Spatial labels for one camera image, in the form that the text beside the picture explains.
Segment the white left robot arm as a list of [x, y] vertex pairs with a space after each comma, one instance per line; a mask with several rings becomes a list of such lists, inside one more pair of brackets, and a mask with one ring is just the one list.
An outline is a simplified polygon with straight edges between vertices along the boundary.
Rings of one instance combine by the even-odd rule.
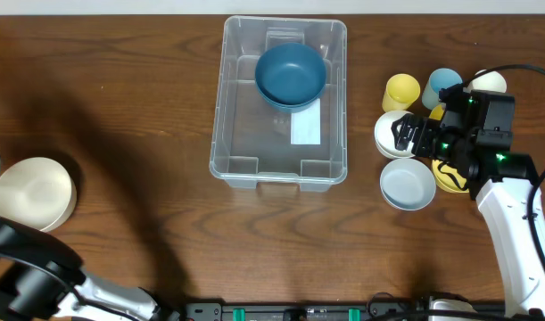
[[180, 312], [141, 288], [88, 273], [50, 232], [72, 213], [77, 191], [59, 162], [35, 157], [0, 170], [0, 319], [179, 320]]

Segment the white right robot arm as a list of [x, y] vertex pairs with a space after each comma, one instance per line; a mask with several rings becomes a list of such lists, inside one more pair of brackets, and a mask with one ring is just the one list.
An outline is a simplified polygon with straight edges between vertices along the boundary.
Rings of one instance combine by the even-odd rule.
[[532, 158], [509, 150], [509, 122], [449, 123], [406, 113], [390, 130], [398, 150], [440, 160], [466, 180], [493, 241], [509, 317], [545, 317], [545, 218]]

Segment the cream large bowl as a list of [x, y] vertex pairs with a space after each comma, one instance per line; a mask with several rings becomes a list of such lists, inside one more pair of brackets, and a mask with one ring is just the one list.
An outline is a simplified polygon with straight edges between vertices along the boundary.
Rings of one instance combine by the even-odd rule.
[[50, 232], [74, 211], [77, 188], [59, 162], [34, 157], [17, 162], [0, 176], [0, 218]]

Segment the yellow small bowl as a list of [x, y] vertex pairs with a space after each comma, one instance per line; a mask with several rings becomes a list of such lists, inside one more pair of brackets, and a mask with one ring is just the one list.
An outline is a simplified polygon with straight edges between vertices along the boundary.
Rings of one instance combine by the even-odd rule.
[[432, 172], [437, 186], [448, 193], [468, 193], [468, 190], [463, 190], [467, 181], [448, 165], [440, 168], [441, 163], [440, 160], [432, 161]]

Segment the white small bowl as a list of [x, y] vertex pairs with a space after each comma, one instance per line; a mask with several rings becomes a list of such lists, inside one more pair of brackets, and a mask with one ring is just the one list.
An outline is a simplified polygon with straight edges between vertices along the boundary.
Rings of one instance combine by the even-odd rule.
[[414, 157], [414, 154], [410, 150], [400, 151], [394, 145], [392, 123], [406, 114], [409, 114], [409, 111], [388, 111], [376, 122], [374, 129], [376, 148], [388, 159], [395, 160]]

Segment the light grey small bowl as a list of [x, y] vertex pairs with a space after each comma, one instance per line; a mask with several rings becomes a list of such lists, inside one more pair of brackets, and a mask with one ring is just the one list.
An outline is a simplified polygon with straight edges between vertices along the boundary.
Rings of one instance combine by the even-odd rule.
[[421, 210], [436, 194], [432, 171], [415, 159], [389, 162], [381, 172], [379, 185], [384, 200], [398, 210]]

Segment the dark blue bowl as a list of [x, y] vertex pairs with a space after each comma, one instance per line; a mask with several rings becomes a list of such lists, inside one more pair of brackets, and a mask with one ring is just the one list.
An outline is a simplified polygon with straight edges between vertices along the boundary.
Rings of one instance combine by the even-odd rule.
[[279, 97], [288, 89], [318, 91], [326, 86], [326, 66], [313, 48], [285, 43], [265, 52], [257, 61], [255, 85]]
[[256, 86], [256, 88], [266, 103], [281, 112], [287, 113], [296, 113], [307, 110], [317, 99], [320, 99], [326, 91], [325, 87], [322, 87], [318, 91], [288, 89], [277, 97], [270, 94], [264, 88], [259, 86]]

